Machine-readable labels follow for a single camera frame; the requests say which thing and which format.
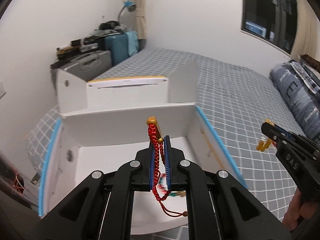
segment light switch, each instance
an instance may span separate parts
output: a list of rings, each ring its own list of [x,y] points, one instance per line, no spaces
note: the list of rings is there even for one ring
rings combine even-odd
[[[5,95],[5,90],[4,90],[4,86],[2,83],[2,80],[0,80],[0,99]]]

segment curtain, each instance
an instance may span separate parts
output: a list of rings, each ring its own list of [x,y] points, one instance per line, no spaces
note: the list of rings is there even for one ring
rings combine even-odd
[[[145,40],[147,38],[146,0],[135,0],[135,3],[137,4],[135,31],[139,40]]]
[[[297,0],[297,33],[290,57],[299,60],[298,56],[308,54],[316,56],[318,43],[317,16],[307,0]]]

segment checkered bedsheet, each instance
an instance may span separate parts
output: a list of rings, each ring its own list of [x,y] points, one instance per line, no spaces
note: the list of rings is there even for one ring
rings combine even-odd
[[[141,75],[169,75],[195,59],[199,66],[197,104],[215,128],[236,161],[249,190],[277,218],[282,220],[296,186],[275,156],[275,148],[258,152],[260,127],[266,118],[295,133],[303,134],[292,113],[271,81],[245,67],[200,55],[168,49],[145,49],[96,79]],[[46,150],[45,134],[53,129],[53,109],[31,132],[28,147],[34,167],[41,172]],[[188,239],[188,225],[152,235],[132,236],[134,240]]]

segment window sill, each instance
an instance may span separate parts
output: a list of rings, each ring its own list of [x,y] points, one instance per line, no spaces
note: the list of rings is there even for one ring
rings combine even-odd
[[[256,38],[256,39],[258,39],[258,40],[260,40],[260,41],[263,41],[264,43],[267,43],[268,45],[270,45],[270,46],[274,47],[275,49],[281,51],[282,53],[284,53],[285,55],[287,55],[287,56],[290,58],[290,54],[289,54],[288,52],[284,51],[283,49],[280,49],[279,47],[277,47],[276,45],[272,44],[271,42],[266,41],[266,40],[264,40],[264,39],[262,39],[262,38],[260,38],[260,37],[258,37],[258,36],[256,36],[256,35],[253,35],[253,34],[251,34],[251,33],[248,33],[248,32],[246,32],[246,31],[243,31],[243,30],[240,30],[240,32],[245,33],[245,34],[247,34],[247,35],[250,35],[250,36],[252,36],[252,37],[254,37],[254,38]]]

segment human hand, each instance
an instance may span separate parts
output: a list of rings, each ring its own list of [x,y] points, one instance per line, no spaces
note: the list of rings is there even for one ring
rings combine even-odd
[[[298,218],[302,216],[304,219],[310,220],[319,207],[318,202],[306,202],[301,206],[301,192],[296,190],[289,204],[288,211],[284,215],[282,223],[290,231],[294,230],[298,225]]]

